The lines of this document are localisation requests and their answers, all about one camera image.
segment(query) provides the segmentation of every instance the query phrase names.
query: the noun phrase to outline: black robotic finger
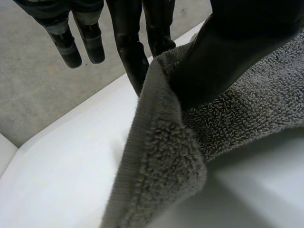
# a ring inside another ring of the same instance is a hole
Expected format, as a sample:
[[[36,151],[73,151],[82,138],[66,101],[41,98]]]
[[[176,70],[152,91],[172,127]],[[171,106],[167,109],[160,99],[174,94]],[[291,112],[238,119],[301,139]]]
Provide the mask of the black robotic finger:
[[[51,24],[46,23],[45,19],[36,20],[50,35],[66,65],[69,68],[79,67],[82,60],[68,25],[68,18],[56,19]]]
[[[78,12],[73,10],[73,16],[79,29],[87,54],[93,64],[102,63],[105,60],[105,51],[101,39],[101,30],[98,19],[101,10],[93,12]]]
[[[175,0],[142,0],[142,3],[152,55],[155,57],[175,48],[170,35]]]

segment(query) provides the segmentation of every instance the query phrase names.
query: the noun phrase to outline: fabric fold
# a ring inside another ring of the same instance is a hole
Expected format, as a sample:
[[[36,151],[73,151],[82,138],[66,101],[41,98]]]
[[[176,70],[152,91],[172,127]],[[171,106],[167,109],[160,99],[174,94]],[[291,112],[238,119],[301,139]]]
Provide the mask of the fabric fold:
[[[252,66],[218,99],[182,113],[168,81],[188,48],[165,52],[150,65],[101,228],[146,228],[202,189],[205,162],[304,126],[303,33]]]

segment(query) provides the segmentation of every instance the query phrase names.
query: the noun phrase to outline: black metal part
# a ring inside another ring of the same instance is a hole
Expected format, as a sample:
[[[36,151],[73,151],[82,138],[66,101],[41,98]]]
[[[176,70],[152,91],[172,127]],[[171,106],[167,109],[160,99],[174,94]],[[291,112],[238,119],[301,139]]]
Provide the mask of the black metal part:
[[[170,35],[175,0],[142,0],[153,57],[176,47]]]
[[[66,65],[69,68],[79,67],[82,63],[82,60],[70,28],[68,27],[67,31],[60,35],[55,35],[50,32],[48,32],[48,34],[51,36]]]
[[[98,19],[101,10],[94,12],[73,11],[73,16],[79,29],[86,52],[93,64],[102,63],[105,60],[105,51],[101,38]]]

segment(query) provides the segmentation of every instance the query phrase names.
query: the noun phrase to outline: gray towel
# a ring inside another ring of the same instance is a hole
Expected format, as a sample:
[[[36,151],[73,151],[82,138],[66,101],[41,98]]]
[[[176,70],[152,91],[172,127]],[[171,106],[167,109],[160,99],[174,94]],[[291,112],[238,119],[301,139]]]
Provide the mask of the gray towel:
[[[151,63],[102,228],[146,228],[203,187],[205,162],[304,125],[304,33],[252,66],[218,99],[182,113],[168,79],[188,47]]]

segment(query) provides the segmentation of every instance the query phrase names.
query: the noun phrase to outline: terry cloth texture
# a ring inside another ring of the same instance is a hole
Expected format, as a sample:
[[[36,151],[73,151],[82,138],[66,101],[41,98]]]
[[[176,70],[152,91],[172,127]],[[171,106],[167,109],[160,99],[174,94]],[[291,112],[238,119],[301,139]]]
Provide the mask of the terry cloth texture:
[[[168,79],[188,47],[151,63],[102,228],[146,228],[203,187],[204,162],[304,126],[304,33],[252,66],[218,99],[182,114]]]

